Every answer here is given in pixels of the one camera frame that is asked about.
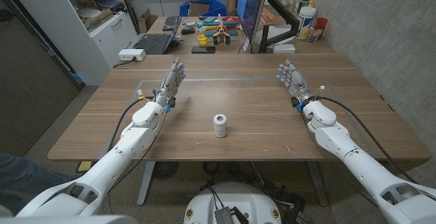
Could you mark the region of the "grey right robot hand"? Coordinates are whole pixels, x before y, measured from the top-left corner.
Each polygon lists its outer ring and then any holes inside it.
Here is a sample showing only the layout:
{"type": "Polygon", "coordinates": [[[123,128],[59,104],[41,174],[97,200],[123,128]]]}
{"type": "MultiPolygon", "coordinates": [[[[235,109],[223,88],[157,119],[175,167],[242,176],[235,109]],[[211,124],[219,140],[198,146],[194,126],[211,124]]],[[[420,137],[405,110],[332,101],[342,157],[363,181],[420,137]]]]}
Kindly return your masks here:
{"type": "Polygon", "coordinates": [[[314,96],[310,92],[306,80],[289,59],[286,59],[284,64],[279,65],[277,78],[288,89],[291,98],[296,101],[297,105],[313,100],[314,96]]]}

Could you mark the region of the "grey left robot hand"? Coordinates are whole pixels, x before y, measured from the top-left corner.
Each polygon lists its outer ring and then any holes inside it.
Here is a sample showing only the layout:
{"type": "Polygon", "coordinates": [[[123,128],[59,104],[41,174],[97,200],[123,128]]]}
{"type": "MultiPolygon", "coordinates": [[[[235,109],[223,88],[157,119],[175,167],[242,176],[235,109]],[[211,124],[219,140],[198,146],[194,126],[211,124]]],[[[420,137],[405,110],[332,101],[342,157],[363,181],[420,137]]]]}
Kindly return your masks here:
{"type": "Polygon", "coordinates": [[[184,64],[179,61],[179,57],[176,57],[170,70],[161,80],[154,102],[162,107],[169,106],[174,108],[176,103],[175,96],[185,76],[184,64]]]}

